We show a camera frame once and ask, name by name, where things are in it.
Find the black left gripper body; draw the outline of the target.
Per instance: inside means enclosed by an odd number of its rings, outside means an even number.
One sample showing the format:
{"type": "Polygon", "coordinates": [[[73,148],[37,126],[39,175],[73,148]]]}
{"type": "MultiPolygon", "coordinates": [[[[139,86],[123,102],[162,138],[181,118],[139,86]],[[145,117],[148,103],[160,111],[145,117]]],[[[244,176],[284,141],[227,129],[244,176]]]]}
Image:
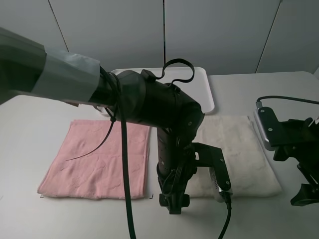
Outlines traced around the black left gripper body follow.
{"type": "Polygon", "coordinates": [[[193,176],[195,153],[191,143],[197,127],[184,129],[158,128],[157,174],[161,194],[166,199],[189,198],[185,193],[187,183],[193,176]]]}

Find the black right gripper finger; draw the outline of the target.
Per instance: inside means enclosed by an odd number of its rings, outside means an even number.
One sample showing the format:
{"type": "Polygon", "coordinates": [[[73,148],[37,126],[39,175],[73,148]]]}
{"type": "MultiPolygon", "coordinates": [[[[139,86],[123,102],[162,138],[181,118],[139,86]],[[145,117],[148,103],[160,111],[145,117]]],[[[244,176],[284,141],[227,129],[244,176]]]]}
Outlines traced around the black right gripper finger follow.
{"type": "Polygon", "coordinates": [[[301,184],[299,192],[291,199],[292,206],[306,206],[319,202],[319,191],[310,184],[301,184]]]}

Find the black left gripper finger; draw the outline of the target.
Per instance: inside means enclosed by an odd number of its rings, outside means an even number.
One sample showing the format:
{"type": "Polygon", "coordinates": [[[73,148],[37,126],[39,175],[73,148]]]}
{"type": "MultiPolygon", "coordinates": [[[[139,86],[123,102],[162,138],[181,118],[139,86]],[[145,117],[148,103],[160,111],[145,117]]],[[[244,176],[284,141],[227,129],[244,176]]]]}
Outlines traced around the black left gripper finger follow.
{"type": "Polygon", "coordinates": [[[159,194],[159,204],[161,207],[170,207],[171,206],[171,196],[159,194]]]}
{"type": "Polygon", "coordinates": [[[168,197],[168,210],[171,215],[180,215],[182,208],[188,207],[190,196],[183,192],[177,192],[168,197]]]}

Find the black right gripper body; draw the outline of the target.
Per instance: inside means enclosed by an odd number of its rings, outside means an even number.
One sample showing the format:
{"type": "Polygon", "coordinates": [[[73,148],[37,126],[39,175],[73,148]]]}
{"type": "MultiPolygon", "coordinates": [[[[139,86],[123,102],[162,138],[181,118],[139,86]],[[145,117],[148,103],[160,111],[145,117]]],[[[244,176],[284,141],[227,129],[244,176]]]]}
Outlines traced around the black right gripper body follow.
{"type": "Polygon", "coordinates": [[[297,160],[298,168],[310,184],[319,183],[319,125],[312,118],[290,119],[280,122],[282,138],[273,159],[297,160]]]}

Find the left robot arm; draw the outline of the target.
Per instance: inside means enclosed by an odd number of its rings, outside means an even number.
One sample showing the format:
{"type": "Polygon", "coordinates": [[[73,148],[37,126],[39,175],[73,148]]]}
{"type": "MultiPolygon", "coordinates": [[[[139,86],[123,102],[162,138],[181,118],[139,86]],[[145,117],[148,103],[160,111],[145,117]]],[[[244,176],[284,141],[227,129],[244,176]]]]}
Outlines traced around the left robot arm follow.
{"type": "Polygon", "coordinates": [[[112,119],[121,123],[124,173],[128,172],[126,124],[156,127],[159,203],[173,215],[189,205],[185,190],[195,172],[190,166],[195,157],[191,143],[204,114],[176,80],[161,83],[149,70],[107,72],[95,59],[52,50],[1,29],[0,101],[19,95],[108,108],[112,119]]]}

